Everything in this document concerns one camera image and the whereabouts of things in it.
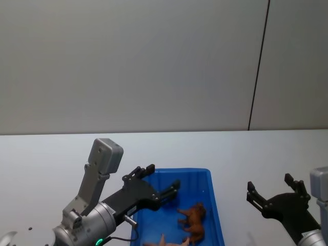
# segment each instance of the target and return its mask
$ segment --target black cable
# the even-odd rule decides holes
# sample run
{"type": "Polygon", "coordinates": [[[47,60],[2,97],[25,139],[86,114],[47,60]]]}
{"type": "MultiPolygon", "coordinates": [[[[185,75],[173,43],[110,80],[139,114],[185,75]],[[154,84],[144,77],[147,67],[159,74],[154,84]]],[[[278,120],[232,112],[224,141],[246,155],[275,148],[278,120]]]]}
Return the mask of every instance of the black cable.
{"type": "Polygon", "coordinates": [[[260,50],[260,57],[258,60],[257,65],[257,72],[256,72],[256,79],[255,79],[255,87],[254,87],[254,93],[253,93],[253,100],[252,100],[252,106],[251,106],[251,113],[250,113],[250,120],[248,122],[248,130],[251,128],[251,120],[252,120],[252,114],[253,114],[253,106],[254,106],[254,100],[255,100],[255,92],[256,92],[256,86],[257,86],[257,80],[258,80],[258,74],[260,71],[260,65],[261,65],[261,58],[262,58],[262,51],[263,51],[263,44],[264,44],[264,37],[265,37],[265,31],[268,23],[268,15],[269,15],[269,9],[270,9],[270,0],[268,0],[268,6],[266,8],[266,15],[265,15],[265,22],[264,22],[264,30],[263,30],[263,36],[262,36],[262,43],[261,43],[261,50],[260,50]]]}
{"type": "Polygon", "coordinates": [[[134,241],[139,239],[138,231],[136,229],[134,229],[134,231],[135,231],[135,234],[137,234],[136,238],[134,238],[134,239],[126,239],[126,238],[108,236],[101,242],[101,244],[99,246],[102,246],[102,245],[106,244],[107,242],[109,242],[112,239],[121,240],[121,241],[125,241],[125,242],[134,242],[134,241]]]}

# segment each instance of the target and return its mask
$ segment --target blue tray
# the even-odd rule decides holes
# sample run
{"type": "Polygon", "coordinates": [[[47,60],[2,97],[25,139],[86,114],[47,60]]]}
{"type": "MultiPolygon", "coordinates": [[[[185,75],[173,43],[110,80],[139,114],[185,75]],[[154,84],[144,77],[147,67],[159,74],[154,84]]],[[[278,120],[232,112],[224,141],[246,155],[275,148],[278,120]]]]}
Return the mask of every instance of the blue tray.
{"type": "Polygon", "coordinates": [[[203,226],[204,239],[197,246],[224,246],[219,215],[217,212],[211,172],[207,169],[157,169],[154,174],[145,178],[156,190],[163,190],[173,181],[180,179],[181,188],[177,199],[164,205],[158,211],[141,210],[133,218],[138,222],[139,239],[130,246],[142,246],[145,242],[159,243],[161,234],[166,242],[182,243],[190,233],[184,232],[177,223],[185,216],[176,212],[177,208],[188,209],[197,202],[203,202],[207,211],[203,226]]]}

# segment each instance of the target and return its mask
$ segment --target gray wall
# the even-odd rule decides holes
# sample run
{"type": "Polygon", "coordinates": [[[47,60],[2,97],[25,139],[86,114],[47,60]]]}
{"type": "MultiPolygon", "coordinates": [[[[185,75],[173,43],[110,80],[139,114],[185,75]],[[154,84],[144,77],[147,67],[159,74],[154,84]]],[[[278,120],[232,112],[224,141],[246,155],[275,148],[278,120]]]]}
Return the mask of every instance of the gray wall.
{"type": "Polygon", "coordinates": [[[328,128],[328,2],[271,1],[251,129],[328,128]]]}
{"type": "Polygon", "coordinates": [[[242,130],[266,3],[0,1],[0,134],[242,130]]]}
{"type": "MultiPolygon", "coordinates": [[[[251,129],[328,126],[327,6],[271,1],[251,129]]],[[[2,0],[0,134],[247,130],[266,9],[2,0]]]]}

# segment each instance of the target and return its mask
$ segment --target table surface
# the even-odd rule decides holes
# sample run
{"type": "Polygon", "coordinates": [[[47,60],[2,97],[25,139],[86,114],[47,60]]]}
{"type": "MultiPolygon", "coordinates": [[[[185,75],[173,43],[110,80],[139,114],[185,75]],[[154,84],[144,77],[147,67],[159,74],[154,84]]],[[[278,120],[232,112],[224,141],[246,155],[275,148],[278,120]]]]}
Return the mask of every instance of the table surface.
{"type": "MultiPolygon", "coordinates": [[[[246,201],[247,182],[270,198],[291,191],[283,181],[291,173],[310,192],[310,170],[328,163],[328,130],[0,136],[0,235],[58,225],[98,137],[111,138],[125,151],[102,198],[120,189],[121,177],[136,166],[209,169],[227,246],[294,245],[279,222],[262,218],[246,201]]],[[[313,198],[309,210],[319,221],[313,198]]],[[[130,233],[124,223],[113,235],[130,233]]]]}

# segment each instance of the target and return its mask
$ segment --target black bracket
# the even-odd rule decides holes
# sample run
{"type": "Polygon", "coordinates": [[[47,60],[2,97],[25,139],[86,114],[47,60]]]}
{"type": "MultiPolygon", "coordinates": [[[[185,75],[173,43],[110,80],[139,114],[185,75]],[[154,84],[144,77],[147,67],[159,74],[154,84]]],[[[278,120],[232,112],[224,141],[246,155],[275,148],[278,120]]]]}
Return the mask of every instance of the black bracket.
{"type": "Polygon", "coordinates": [[[155,165],[146,168],[137,167],[130,174],[123,176],[122,189],[106,198],[103,202],[114,211],[118,226],[124,221],[124,216],[131,216],[141,209],[157,211],[162,205],[173,200],[180,189],[180,180],[174,181],[165,190],[156,191],[149,183],[142,180],[155,172],[155,165]]]}
{"type": "Polygon", "coordinates": [[[320,225],[308,212],[311,197],[303,180],[296,181],[286,173],[284,181],[294,193],[276,195],[269,200],[258,194],[253,183],[248,182],[247,201],[259,210],[264,218],[280,221],[297,245],[303,238],[302,233],[320,229],[320,225]]]}

